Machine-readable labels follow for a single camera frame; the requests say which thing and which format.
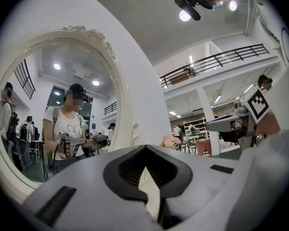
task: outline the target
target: ornate white mirror frame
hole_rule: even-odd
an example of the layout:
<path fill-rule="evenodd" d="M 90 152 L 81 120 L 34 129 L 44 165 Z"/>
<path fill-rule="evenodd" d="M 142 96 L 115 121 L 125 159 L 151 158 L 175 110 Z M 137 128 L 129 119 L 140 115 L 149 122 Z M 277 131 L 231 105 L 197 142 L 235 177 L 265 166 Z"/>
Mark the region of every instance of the ornate white mirror frame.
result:
<path fill-rule="evenodd" d="M 100 54 L 114 84 L 118 110 L 116 130 L 109 152 L 131 146 L 133 130 L 132 105 L 129 85 L 121 71 L 119 62 L 105 36 L 96 30 L 86 30 L 84 26 L 65 26 L 22 37 L 0 52 L 0 90 L 14 69 L 32 52 L 56 43 L 76 45 L 87 52 Z M 0 184 L 6 194 L 22 203 L 39 184 L 27 179 L 8 157 L 0 136 Z"/>

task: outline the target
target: jeans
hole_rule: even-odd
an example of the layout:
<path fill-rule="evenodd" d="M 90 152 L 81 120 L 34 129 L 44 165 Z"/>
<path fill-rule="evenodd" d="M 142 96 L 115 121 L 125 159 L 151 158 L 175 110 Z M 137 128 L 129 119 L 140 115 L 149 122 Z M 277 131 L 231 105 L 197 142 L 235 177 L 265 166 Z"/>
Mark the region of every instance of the jeans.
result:
<path fill-rule="evenodd" d="M 54 174 L 58 174 L 60 173 L 63 169 L 67 168 L 68 166 L 70 166 L 71 164 L 78 162 L 82 159 L 86 158 L 85 155 L 81 155 L 81 156 L 77 156 L 73 159 L 65 159 L 65 160 L 56 160 L 55 161 L 55 165 L 54 168 L 52 167 L 52 171 Z"/>
<path fill-rule="evenodd" d="M 3 136 L 1 135 L 2 143 L 5 148 L 6 153 L 9 151 L 9 141 L 7 141 Z"/>

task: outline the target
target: headset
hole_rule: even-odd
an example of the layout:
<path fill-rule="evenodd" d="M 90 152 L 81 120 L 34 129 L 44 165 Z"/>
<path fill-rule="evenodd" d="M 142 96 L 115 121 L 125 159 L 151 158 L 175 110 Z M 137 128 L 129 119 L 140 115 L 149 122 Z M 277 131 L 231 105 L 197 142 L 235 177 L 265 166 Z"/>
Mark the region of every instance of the headset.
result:
<path fill-rule="evenodd" d="M 222 7 L 223 3 L 203 3 L 198 0 L 174 0 L 174 2 L 186 13 L 188 13 L 195 21 L 199 21 L 201 19 L 200 14 L 194 9 L 196 5 L 201 5 L 202 7 L 208 10 L 217 10 Z"/>

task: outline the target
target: white ceiling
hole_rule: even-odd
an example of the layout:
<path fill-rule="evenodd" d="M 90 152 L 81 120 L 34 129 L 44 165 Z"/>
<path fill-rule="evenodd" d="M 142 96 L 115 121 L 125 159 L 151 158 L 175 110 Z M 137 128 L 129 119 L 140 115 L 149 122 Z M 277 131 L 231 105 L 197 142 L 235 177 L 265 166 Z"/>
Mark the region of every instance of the white ceiling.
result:
<path fill-rule="evenodd" d="M 189 46 L 242 33 L 247 21 L 247 0 L 236 0 L 238 9 L 228 2 L 217 11 L 197 6 L 200 21 L 179 18 L 181 9 L 174 0 L 98 0 L 129 31 L 152 65 Z"/>
<path fill-rule="evenodd" d="M 54 63 L 61 69 L 56 70 Z M 114 91 L 110 75 L 98 57 L 76 46 L 55 44 L 43 48 L 40 72 L 70 85 L 79 83 L 86 90 L 103 96 L 108 97 Z M 99 81 L 100 85 L 94 86 L 93 80 Z"/>
<path fill-rule="evenodd" d="M 243 95 L 243 92 L 251 85 L 257 84 L 260 75 L 265 74 L 270 77 L 270 72 L 273 68 L 279 66 L 272 66 L 269 68 L 260 68 L 253 70 L 253 72 L 245 73 L 234 78 L 225 79 L 216 82 L 212 85 L 204 87 L 204 91 L 211 103 L 216 107 L 219 104 L 234 100 L 236 97 Z M 216 98 L 222 95 L 217 103 L 214 103 Z M 177 115 L 184 116 L 190 115 L 191 110 L 202 109 L 197 90 L 185 93 L 183 95 L 166 100 L 168 112 L 173 111 Z"/>

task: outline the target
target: railing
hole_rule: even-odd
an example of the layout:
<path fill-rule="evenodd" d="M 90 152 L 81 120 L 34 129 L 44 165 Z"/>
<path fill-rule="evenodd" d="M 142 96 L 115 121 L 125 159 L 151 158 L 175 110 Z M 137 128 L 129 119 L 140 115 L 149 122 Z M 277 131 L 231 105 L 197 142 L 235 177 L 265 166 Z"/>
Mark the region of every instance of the railing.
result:
<path fill-rule="evenodd" d="M 105 108 L 105 115 L 114 112 L 116 109 L 117 109 L 117 102 L 114 102 Z"/>
<path fill-rule="evenodd" d="M 24 89 L 27 96 L 31 99 L 32 95 L 35 91 L 35 88 L 33 86 L 33 83 L 32 83 L 25 59 L 23 62 L 21 62 L 18 65 L 18 67 L 16 68 L 14 73 L 15 73 L 21 87 Z"/>
<path fill-rule="evenodd" d="M 203 72 L 224 67 L 235 61 L 244 61 L 244 59 L 249 57 L 258 57 L 259 55 L 266 53 L 270 54 L 263 44 L 250 45 L 231 51 L 221 52 L 187 64 L 160 77 L 160 83 L 162 87 L 167 88 L 168 85 L 175 85 L 191 77 L 198 76 Z"/>

